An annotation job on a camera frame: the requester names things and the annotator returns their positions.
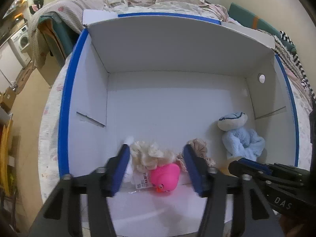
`barcode tag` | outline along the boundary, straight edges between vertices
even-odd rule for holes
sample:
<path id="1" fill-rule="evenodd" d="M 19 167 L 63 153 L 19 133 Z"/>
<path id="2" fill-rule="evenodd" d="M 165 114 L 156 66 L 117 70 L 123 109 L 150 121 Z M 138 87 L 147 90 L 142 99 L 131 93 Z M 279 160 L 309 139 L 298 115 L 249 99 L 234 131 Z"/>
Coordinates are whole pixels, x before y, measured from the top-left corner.
<path id="1" fill-rule="evenodd" d="M 133 173 L 133 179 L 135 182 L 136 189 L 145 189 L 153 187 L 150 180 L 149 171 L 145 173 L 135 171 Z"/>

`metal bolt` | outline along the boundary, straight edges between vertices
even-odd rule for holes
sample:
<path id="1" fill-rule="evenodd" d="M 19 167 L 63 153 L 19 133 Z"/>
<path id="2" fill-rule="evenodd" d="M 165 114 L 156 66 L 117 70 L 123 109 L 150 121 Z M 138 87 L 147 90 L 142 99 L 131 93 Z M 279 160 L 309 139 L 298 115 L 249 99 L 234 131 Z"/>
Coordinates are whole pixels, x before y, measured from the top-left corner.
<path id="1" fill-rule="evenodd" d="M 63 175 L 63 180 L 70 180 L 70 179 L 71 179 L 71 174 Z"/>
<path id="2" fill-rule="evenodd" d="M 252 178 L 252 176 L 251 176 L 251 175 L 247 175 L 247 174 L 242 175 L 242 179 L 243 179 L 243 180 L 245 180 L 245 181 L 250 181 L 250 180 L 251 180 L 251 178 Z"/>
<path id="3" fill-rule="evenodd" d="M 207 169 L 207 171 L 211 174 L 216 174 L 217 173 L 217 168 L 211 166 Z"/>
<path id="4" fill-rule="evenodd" d="M 98 167 L 95 171 L 96 171 L 98 174 L 103 174 L 103 173 L 105 173 L 105 167 Z"/>

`box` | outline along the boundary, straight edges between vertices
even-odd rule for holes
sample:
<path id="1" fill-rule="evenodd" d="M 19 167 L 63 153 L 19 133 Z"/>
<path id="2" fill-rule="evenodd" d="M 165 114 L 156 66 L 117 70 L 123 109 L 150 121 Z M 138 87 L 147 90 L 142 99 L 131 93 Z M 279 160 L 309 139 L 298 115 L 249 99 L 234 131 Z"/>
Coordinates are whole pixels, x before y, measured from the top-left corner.
<path id="1" fill-rule="evenodd" d="M 217 120 L 238 111 L 266 140 L 261 162 L 297 165 L 296 108 L 272 36 L 176 13 L 85 11 L 83 22 L 60 108 L 61 176 L 104 166 L 127 136 L 175 153 L 202 138 L 220 166 Z M 118 236 L 166 237 L 197 232 L 206 199 L 182 184 L 165 197 L 124 187 L 107 202 Z M 232 197 L 225 222 L 231 218 Z"/>
<path id="2" fill-rule="evenodd" d="M 9 113 L 12 109 L 16 94 L 15 92 L 8 87 L 7 90 L 0 96 L 0 106 L 5 110 L 5 112 Z"/>

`pink rubber duck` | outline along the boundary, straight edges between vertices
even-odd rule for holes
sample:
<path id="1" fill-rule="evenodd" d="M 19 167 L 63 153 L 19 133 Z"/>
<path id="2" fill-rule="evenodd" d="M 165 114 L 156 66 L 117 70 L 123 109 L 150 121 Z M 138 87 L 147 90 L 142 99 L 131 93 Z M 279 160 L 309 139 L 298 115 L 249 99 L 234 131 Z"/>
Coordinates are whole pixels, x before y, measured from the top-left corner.
<path id="1" fill-rule="evenodd" d="M 178 185 L 179 176 L 180 168 L 174 163 L 150 170 L 151 183 L 156 187 L 157 192 L 173 191 Z"/>

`white and blue plush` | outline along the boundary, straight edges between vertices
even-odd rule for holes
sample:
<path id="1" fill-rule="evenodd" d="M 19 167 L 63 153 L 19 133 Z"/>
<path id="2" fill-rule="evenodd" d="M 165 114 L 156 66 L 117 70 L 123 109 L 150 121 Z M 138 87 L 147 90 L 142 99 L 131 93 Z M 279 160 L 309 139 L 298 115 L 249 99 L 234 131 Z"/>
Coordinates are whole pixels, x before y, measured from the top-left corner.
<path id="1" fill-rule="evenodd" d="M 256 161 L 265 146 L 265 140 L 253 129 L 244 128 L 247 115 L 243 112 L 228 114 L 218 120 L 218 127 L 225 131 L 222 141 L 227 149 L 227 157 L 242 156 Z"/>

